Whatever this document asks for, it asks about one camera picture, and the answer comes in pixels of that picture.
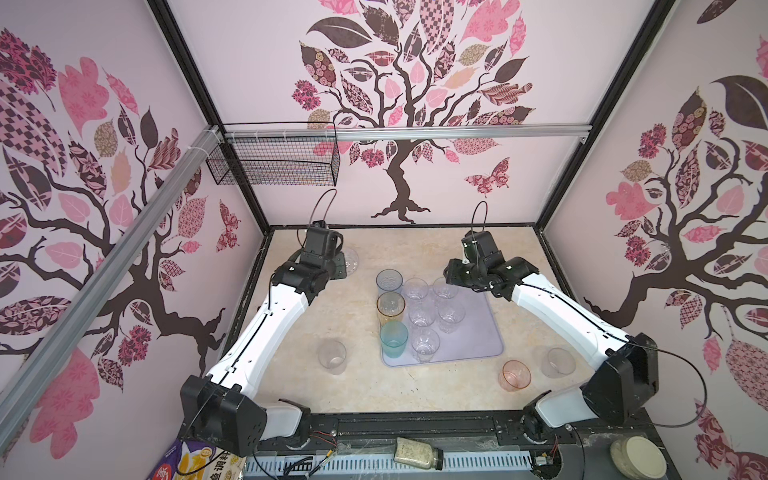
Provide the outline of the clear glass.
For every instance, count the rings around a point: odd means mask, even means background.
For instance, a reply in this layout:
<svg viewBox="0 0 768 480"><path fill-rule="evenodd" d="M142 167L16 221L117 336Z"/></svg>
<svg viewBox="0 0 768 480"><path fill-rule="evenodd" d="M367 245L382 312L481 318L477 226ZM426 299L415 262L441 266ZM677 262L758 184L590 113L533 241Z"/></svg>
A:
<svg viewBox="0 0 768 480"><path fill-rule="evenodd" d="M429 290L430 287L425 280L413 277L404 282L402 295L408 304L418 304L427 298Z"/></svg>
<svg viewBox="0 0 768 480"><path fill-rule="evenodd" d="M438 328L442 332L450 334L461 326L466 311L457 299L438 298L435 307L438 315Z"/></svg>
<svg viewBox="0 0 768 480"><path fill-rule="evenodd" d="M410 323L419 328L431 327L435 322L434 309L430 304L415 303L407 307Z"/></svg>
<svg viewBox="0 0 768 480"><path fill-rule="evenodd" d="M444 278L436 279L431 288L436 298L442 300L455 299L459 293L459 287L449 284Z"/></svg>
<svg viewBox="0 0 768 480"><path fill-rule="evenodd" d="M345 259L346 275L351 276L357 271L359 267L359 262L360 262L359 255L351 247L345 247L342 250L342 253L344 254L344 259Z"/></svg>
<svg viewBox="0 0 768 480"><path fill-rule="evenodd" d="M417 328L410 336L410 345L419 363L431 362L441 346L439 334L431 328Z"/></svg>

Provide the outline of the blue grey tall cup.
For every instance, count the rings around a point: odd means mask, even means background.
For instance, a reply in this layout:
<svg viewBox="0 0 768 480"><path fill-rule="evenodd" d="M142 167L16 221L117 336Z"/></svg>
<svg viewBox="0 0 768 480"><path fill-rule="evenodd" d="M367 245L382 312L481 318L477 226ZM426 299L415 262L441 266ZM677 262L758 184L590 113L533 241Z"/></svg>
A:
<svg viewBox="0 0 768 480"><path fill-rule="evenodd" d="M402 274L392 268L381 270L375 279L379 294L388 292L400 292L404 283Z"/></svg>

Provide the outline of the yellow transparent plastic cup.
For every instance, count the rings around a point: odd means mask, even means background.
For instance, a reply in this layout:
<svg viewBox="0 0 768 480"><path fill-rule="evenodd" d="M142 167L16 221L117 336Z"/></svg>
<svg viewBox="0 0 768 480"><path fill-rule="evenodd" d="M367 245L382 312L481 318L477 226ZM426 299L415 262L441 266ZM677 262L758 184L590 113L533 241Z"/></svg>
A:
<svg viewBox="0 0 768 480"><path fill-rule="evenodd" d="M376 302L377 318L381 326L389 322L401 322L404 316L406 302L404 297L395 291L382 293Z"/></svg>

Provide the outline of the teal green plastic cup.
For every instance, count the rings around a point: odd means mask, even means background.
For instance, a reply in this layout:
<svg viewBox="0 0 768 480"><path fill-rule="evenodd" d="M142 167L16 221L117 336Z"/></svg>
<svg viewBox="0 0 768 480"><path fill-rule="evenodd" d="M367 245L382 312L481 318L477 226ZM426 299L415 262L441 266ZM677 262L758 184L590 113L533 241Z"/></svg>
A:
<svg viewBox="0 0 768 480"><path fill-rule="evenodd" d="M390 321L380 328L380 345L387 358L400 357L408 343L409 331L400 321Z"/></svg>

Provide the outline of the pink transparent cup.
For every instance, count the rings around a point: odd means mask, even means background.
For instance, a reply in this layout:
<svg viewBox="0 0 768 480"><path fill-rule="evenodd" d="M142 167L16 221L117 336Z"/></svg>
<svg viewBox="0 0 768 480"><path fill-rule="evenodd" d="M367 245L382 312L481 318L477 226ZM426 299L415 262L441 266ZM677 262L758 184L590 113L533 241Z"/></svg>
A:
<svg viewBox="0 0 768 480"><path fill-rule="evenodd" d="M532 375L529 368L519 360L506 361L498 376L500 387L509 392L526 389L531 381Z"/></svg>

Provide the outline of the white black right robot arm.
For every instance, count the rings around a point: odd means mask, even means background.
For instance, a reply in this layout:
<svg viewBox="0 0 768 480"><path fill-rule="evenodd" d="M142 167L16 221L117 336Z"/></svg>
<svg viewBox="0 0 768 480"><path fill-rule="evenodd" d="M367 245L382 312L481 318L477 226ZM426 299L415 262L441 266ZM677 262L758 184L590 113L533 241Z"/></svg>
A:
<svg viewBox="0 0 768 480"><path fill-rule="evenodd" d="M551 283L522 257L505 259L488 231L468 231L463 257L443 271L450 285L488 292L527 310L566 340L593 369L584 383L547 391L527 404L521 431L543 444L567 424L598 419L622 426L659 390L657 344L614 327Z"/></svg>

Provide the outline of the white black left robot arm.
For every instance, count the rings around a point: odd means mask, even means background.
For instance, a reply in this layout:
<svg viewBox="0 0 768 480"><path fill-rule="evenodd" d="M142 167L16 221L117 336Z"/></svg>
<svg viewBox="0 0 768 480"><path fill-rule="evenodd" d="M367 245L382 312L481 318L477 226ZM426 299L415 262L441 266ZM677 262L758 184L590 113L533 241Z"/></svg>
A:
<svg viewBox="0 0 768 480"><path fill-rule="evenodd" d="M255 396L296 320L329 281L347 276L343 244L343 235L326 222L309 225L302 247L270 277L267 296L245 331L204 376L192 375L182 385L179 439L246 457L262 441L299 432L307 408L286 400L261 406Z"/></svg>

